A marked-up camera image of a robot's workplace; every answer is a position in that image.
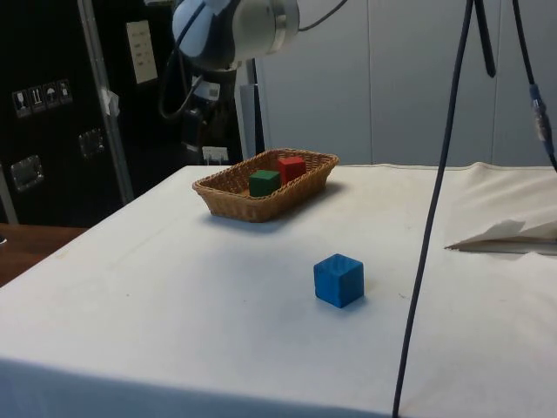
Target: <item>white tablecloth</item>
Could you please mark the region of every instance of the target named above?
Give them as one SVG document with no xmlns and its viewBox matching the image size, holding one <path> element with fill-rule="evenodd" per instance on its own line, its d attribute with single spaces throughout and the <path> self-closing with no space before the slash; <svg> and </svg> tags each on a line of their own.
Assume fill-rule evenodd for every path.
<svg viewBox="0 0 557 418">
<path fill-rule="evenodd" d="M 282 220 L 213 218 L 185 168 L 0 289 L 0 416 L 386 417 L 435 171 L 338 167 Z M 443 249 L 446 175 L 401 413 L 557 416 L 557 260 Z M 366 297 L 316 300 L 361 260 Z"/>
</svg>

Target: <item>metal pole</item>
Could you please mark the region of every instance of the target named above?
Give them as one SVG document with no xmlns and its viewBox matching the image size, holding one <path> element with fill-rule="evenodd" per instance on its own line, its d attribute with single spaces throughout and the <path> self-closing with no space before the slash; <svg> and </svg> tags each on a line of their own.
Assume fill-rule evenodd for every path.
<svg viewBox="0 0 557 418">
<path fill-rule="evenodd" d="M 123 205 L 127 205 L 133 200 L 133 189 L 131 188 L 130 172 L 128 171 L 128 163 L 125 159 L 117 117 L 114 112 L 116 109 L 111 109 L 110 105 L 108 105 L 107 109 L 107 106 L 104 105 L 103 91 L 109 91 L 110 86 L 108 75 L 106 74 L 106 66 L 104 65 L 103 50 L 98 37 L 95 11 L 93 10 L 91 0 L 77 0 L 77 6 L 79 7 L 81 25 L 84 28 L 85 42 L 87 43 L 93 77 L 97 86 L 98 99 L 103 106 L 104 128 L 106 129 L 106 136 L 111 147 L 112 162 L 116 171 L 120 199 Z"/>
</svg>

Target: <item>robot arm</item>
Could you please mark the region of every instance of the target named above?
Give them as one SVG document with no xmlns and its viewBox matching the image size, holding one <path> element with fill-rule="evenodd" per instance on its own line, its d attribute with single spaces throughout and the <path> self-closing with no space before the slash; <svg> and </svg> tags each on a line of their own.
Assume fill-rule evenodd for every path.
<svg viewBox="0 0 557 418">
<path fill-rule="evenodd" d="M 184 0 L 172 31 L 197 67 L 226 71 L 289 44 L 299 31 L 298 0 Z"/>
</svg>

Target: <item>white paper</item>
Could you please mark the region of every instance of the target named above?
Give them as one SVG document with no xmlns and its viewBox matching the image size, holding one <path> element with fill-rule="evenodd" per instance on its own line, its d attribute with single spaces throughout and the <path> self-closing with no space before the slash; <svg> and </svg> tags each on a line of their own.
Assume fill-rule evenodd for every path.
<svg viewBox="0 0 557 418">
<path fill-rule="evenodd" d="M 130 41 L 131 60 L 138 84 L 158 78 L 157 66 L 153 55 L 149 22 L 131 22 L 126 24 Z"/>
</svg>

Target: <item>black cable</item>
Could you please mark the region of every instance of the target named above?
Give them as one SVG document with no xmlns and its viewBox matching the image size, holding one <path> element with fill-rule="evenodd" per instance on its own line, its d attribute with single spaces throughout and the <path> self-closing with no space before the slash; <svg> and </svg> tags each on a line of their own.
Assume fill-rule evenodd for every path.
<svg viewBox="0 0 557 418">
<path fill-rule="evenodd" d="M 320 18 L 317 22 L 315 22 L 314 24 L 310 24 L 309 26 L 306 26 L 304 28 L 299 28 L 299 32 L 306 32 L 310 29 L 313 29 L 316 26 L 319 26 L 320 24 L 322 24 L 325 20 L 327 20 L 329 17 L 331 17 L 332 15 L 334 15 L 337 11 L 340 10 L 340 8 L 342 6 L 344 6 L 346 4 L 348 0 L 342 0 L 339 4 L 337 4 L 337 6 L 332 9 L 329 13 L 327 13 L 326 15 L 324 15 L 322 18 Z"/>
<path fill-rule="evenodd" d="M 481 49 L 484 53 L 487 75 L 493 78 L 495 77 L 497 70 L 495 68 L 495 60 L 493 59 L 493 48 L 491 46 L 491 38 L 489 37 L 489 28 L 487 27 L 486 6 L 484 5 L 484 0 L 474 0 L 474 7 L 476 8 L 476 16 L 478 18 Z"/>
<path fill-rule="evenodd" d="M 530 63 L 530 56 L 526 45 L 526 37 L 524 36 L 524 26 L 522 25 L 522 16 L 520 15 L 519 0 L 513 0 L 514 20 L 516 21 L 516 30 L 519 32 L 520 49 L 522 50 L 522 58 L 526 66 L 526 73 L 528 75 L 528 83 L 535 84 L 534 72 L 532 71 L 532 64 Z"/>
<path fill-rule="evenodd" d="M 551 165 L 553 166 L 554 170 L 557 172 L 557 159 L 553 154 L 549 154 L 549 160 L 551 161 Z"/>
<path fill-rule="evenodd" d="M 408 359 L 408 348 L 410 347 L 410 338 L 412 337 L 412 329 L 414 323 L 414 316 L 416 314 L 416 307 L 418 305 L 419 290 L 421 289 L 421 282 L 424 277 L 424 270 L 426 268 L 427 251 L 429 249 L 429 240 L 432 235 L 433 221 L 435 219 L 435 211 L 439 202 L 441 193 L 441 186 L 443 185 L 443 176 L 445 174 L 446 159 L 449 153 L 449 145 L 451 144 L 451 136 L 453 135 L 453 122 L 454 113 L 456 109 L 456 99 L 459 92 L 460 72 L 462 70 L 462 61 L 464 59 L 464 52 L 466 49 L 466 41 L 468 39 L 468 32 L 470 31 L 470 21 L 472 20 L 473 0 L 466 0 L 466 14 L 464 23 L 462 25 L 462 34 L 460 35 L 459 50 L 454 65 L 453 84 L 451 87 L 451 99 L 449 102 L 448 115 L 446 117 L 445 138 L 443 139 L 443 148 L 441 151 L 441 159 L 439 169 L 437 171 L 437 178 L 435 180 L 435 187 L 433 188 L 433 196 L 429 213 L 427 214 L 426 230 L 424 232 L 424 240 L 422 242 L 421 254 L 419 256 L 418 272 L 416 273 L 416 281 L 414 282 L 414 290 L 412 294 L 412 301 L 410 302 L 410 310 L 408 312 L 408 320 L 406 323 L 406 331 L 404 335 L 404 343 L 402 345 L 402 354 L 400 356 L 399 364 L 399 377 L 397 379 L 397 387 L 394 395 L 393 404 L 393 418 L 399 417 L 400 396 L 402 394 L 402 385 L 404 383 L 404 376 L 406 372 L 406 361 Z"/>
<path fill-rule="evenodd" d="M 186 33 L 191 28 L 191 26 L 193 25 L 193 23 L 198 18 L 199 14 L 203 11 L 204 8 L 205 8 L 205 3 L 201 3 L 196 8 L 193 15 L 191 15 L 190 20 L 188 21 L 188 23 L 185 25 L 185 27 L 180 32 L 180 36 L 178 37 L 178 39 L 176 40 L 176 43 L 174 44 L 174 48 L 172 49 L 171 55 L 169 56 L 168 62 L 166 63 L 166 69 L 164 70 L 163 78 L 161 79 L 161 82 L 160 82 L 160 91 L 159 91 L 159 94 L 158 94 L 158 112 L 163 117 L 163 119 L 165 119 L 167 121 L 170 121 L 170 122 L 179 120 L 182 117 L 182 115 L 184 114 L 185 108 L 188 105 L 188 103 L 191 99 L 191 96 L 193 95 L 193 92 L 195 91 L 194 87 L 192 86 L 191 89 L 190 89 L 189 94 L 185 98 L 185 100 L 182 103 L 182 105 L 180 106 L 180 108 L 177 111 L 174 111 L 173 113 L 166 113 L 166 110 L 164 109 L 164 96 L 166 95 L 166 88 L 168 87 L 168 82 L 170 80 L 171 71 L 176 65 L 176 60 L 179 58 L 180 45 L 181 45 L 182 41 L 184 40 L 184 37 L 185 37 Z"/>
</svg>

